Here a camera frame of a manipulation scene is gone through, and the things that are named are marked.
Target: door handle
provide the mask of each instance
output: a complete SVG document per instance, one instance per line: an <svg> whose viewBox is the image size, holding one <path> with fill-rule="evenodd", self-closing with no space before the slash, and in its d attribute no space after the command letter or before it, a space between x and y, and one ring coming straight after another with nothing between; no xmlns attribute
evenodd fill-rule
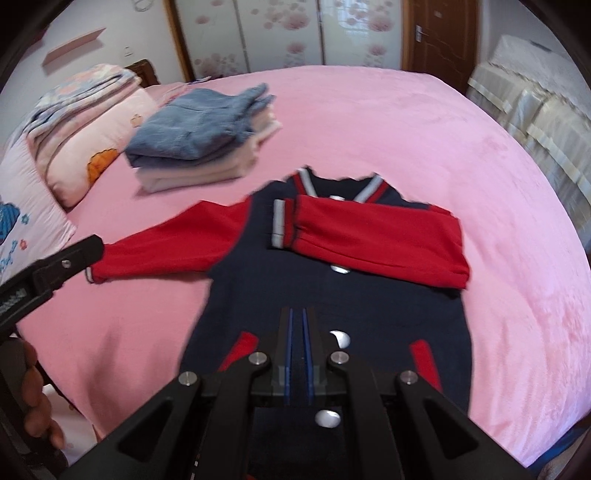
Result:
<svg viewBox="0 0 591 480"><path fill-rule="evenodd" d="M423 41L423 37L429 36L423 31L423 28L420 25L415 25L414 27L415 27L415 30L414 30L415 41L418 41L419 43L421 43Z"/></svg>

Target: red sleeve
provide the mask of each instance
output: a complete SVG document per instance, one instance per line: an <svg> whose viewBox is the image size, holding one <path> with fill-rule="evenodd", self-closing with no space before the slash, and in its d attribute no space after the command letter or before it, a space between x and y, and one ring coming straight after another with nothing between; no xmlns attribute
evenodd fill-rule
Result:
<svg viewBox="0 0 591 480"><path fill-rule="evenodd" d="M86 275L108 278L207 271L238 241L246 224L250 197L232 206L199 202L160 225L105 245L102 260Z"/></svg>
<svg viewBox="0 0 591 480"><path fill-rule="evenodd" d="M465 288L457 218L428 210L298 195L276 200L272 246L333 265L433 287Z"/></svg>

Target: white wall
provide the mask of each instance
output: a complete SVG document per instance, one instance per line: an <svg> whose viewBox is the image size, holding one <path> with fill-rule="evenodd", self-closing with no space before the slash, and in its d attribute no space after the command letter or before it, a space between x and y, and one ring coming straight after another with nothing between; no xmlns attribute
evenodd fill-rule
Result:
<svg viewBox="0 0 591 480"><path fill-rule="evenodd" d="M501 35L533 40L569 57L558 38L519 0L480 0L479 61L487 61Z"/></svg>
<svg viewBox="0 0 591 480"><path fill-rule="evenodd" d="M140 6L149 4L143 0ZM41 67L49 50L101 27L106 30L98 40ZM125 47L134 54L124 57ZM163 0L144 12L136 11L132 0L74 0L23 57L0 93L0 145L39 97L64 79L97 63L126 66L141 59L150 60L161 83L183 81Z"/></svg>

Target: human hand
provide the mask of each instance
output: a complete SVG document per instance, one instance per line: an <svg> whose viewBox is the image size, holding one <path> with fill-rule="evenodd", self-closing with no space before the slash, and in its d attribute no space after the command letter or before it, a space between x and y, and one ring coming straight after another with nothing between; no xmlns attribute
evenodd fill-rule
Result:
<svg viewBox="0 0 591 480"><path fill-rule="evenodd" d="M55 420L51 419L51 403L43 394L43 377L35 367L37 351L28 342L23 342L27 372L22 379L22 399L31 410L25 416L25 431L32 437L39 438L45 432L49 435L51 444L57 448L64 448L64 432Z"/></svg>

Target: pillowcase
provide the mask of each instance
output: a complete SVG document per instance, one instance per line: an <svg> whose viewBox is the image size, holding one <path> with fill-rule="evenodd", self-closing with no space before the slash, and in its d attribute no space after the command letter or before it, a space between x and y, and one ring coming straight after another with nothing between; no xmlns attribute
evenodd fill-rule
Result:
<svg viewBox="0 0 591 480"><path fill-rule="evenodd" d="M188 83L176 82L168 85L150 85L145 88L145 91L154 99L154 102L158 103L159 107L163 107L176 97L187 93L189 88Z"/></svg>
<svg viewBox="0 0 591 480"><path fill-rule="evenodd" d="M57 200L67 208L81 201L157 109L138 89L69 137L47 167L46 183Z"/></svg>
<svg viewBox="0 0 591 480"><path fill-rule="evenodd" d="M0 162L0 284L64 248L75 231L19 138Z"/></svg>

